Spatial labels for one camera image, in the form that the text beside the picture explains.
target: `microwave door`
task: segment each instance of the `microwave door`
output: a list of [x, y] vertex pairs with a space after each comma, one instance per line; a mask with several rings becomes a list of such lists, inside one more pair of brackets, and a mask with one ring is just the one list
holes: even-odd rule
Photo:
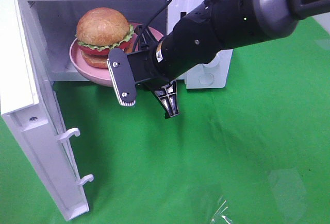
[[45, 68], [42, 36], [27, 0], [0, 0], [1, 116], [48, 190], [65, 220], [89, 210], [69, 142], [77, 128], [66, 130]]

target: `microwave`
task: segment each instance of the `microwave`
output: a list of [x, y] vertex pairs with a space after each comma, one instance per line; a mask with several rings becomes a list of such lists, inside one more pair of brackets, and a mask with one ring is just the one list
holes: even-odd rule
[[[70, 137], [80, 131], [65, 126], [52, 88], [56, 81], [90, 80], [69, 55], [77, 23], [90, 9], [110, 7], [129, 22], [143, 24], [166, 1], [0, 0], [0, 43], [6, 45], [0, 59], [1, 116], [65, 220], [89, 210], [83, 185], [93, 181], [93, 174], [79, 175]], [[150, 27], [167, 35], [202, 1], [173, 0]], [[219, 52], [209, 64], [199, 64], [179, 79], [187, 88], [224, 87], [232, 52]], [[212, 75], [211, 80], [205, 75]]]

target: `green cloth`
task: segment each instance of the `green cloth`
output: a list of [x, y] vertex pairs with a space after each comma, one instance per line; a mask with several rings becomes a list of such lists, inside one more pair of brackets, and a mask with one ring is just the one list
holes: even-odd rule
[[[329, 223], [330, 37], [313, 20], [288, 38], [234, 50], [223, 89], [186, 90], [164, 119], [90, 82], [54, 86], [90, 212], [72, 223]], [[0, 223], [65, 223], [0, 120]], [[226, 223], [219, 215], [215, 223]]]

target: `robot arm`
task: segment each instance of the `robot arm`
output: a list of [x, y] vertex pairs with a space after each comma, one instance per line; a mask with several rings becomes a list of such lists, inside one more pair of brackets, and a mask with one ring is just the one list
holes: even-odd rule
[[118, 101], [132, 106], [135, 85], [143, 83], [168, 117], [178, 114], [172, 81], [223, 49], [289, 36], [299, 20], [330, 11], [330, 0], [205, 0], [157, 41], [146, 30], [139, 51], [110, 51], [108, 66]]

